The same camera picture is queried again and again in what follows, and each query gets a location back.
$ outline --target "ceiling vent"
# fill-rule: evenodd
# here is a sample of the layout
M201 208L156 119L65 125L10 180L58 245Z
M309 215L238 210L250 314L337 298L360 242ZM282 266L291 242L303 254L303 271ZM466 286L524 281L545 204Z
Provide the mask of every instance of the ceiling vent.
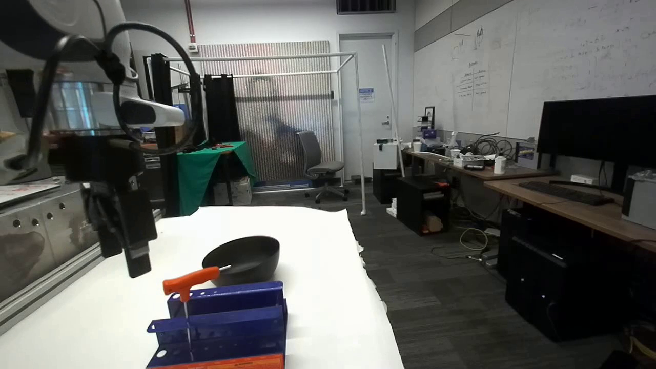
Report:
M395 13L395 0L337 0L338 15Z

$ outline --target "keyboard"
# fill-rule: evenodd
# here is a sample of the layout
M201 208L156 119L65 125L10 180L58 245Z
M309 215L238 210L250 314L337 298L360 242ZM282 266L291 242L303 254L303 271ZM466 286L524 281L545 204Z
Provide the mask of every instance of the keyboard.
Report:
M561 200L576 202L576 204L587 204L587 206L614 204L612 198L604 198L604 195L597 195L597 193L582 193L582 192L576 192L576 189L566 189L566 186L557 186L557 184L549 184L549 183L522 183L519 186L536 192L536 193L561 198Z

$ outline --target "black bowl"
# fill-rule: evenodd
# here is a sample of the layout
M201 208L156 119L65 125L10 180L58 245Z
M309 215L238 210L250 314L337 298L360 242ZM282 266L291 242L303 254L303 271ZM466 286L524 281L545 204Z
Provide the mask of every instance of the black bowl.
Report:
M243 283L261 283L271 281L276 269L279 266L282 245L269 236L250 236L225 242L211 250L204 259L204 269L207 266L225 266L215 286L243 286Z

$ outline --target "desk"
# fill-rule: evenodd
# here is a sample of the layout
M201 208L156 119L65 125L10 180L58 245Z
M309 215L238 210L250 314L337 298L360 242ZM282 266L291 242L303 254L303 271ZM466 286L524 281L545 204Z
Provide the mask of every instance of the desk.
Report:
M608 206L587 206L587 204L551 198L545 193L536 193L519 186L519 183L527 183L527 178L495 180L495 183L487 183L487 186L504 198L530 204L544 212L555 214L565 219L582 224L594 233L634 245L651 254L656 254L656 231L621 219L621 198L616 195L616 204L608 204Z
M146 367L159 346L146 326L169 317L162 280L199 269L217 245L252 234L282 242L276 280L290 308L288 369L405 367L346 212L201 208L160 219L159 234L153 274L130 280L124 256L102 260L0 337L2 367Z
M257 178L254 162L244 141L178 155L181 215L188 215L199 210L217 162L228 155L235 155L244 164L252 180Z
M553 175L553 171L533 171L533 169L522 169L522 167L506 167L504 175L495 175L492 167L487 167L484 171L466 171L459 167L454 167L450 158L440 157L440 155L428 155L428 153L406 153L408 157L412 157L412 164L414 158L426 161L431 164L440 164L447 171L454 171L457 175L466 175L477 180L509 180L509 178L527 178L527 176L547 176Z

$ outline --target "metal frame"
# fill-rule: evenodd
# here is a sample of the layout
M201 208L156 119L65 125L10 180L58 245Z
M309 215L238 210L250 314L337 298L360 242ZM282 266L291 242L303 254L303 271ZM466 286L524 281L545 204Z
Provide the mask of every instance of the metal frame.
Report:
M321 77L321 74L340 74L350 62L355 68L355 98L358 98L358 133L360 133L360 162L361 162L361 215L368 214L368 202L365 202L365 158L363 158L363 119L361 119L361 98L360 98L360 86L361 86L361 77L360 77L360 59L358 54L305 54L305 56L246 56L246 58L190 58L190 62L261 62L261 59L335 59L342 58L340 66L335 70L312 70L312 72L278 72L278 74L232 74L235 79L252 79L252 77L271 77L271 79L285 79L285 77Z

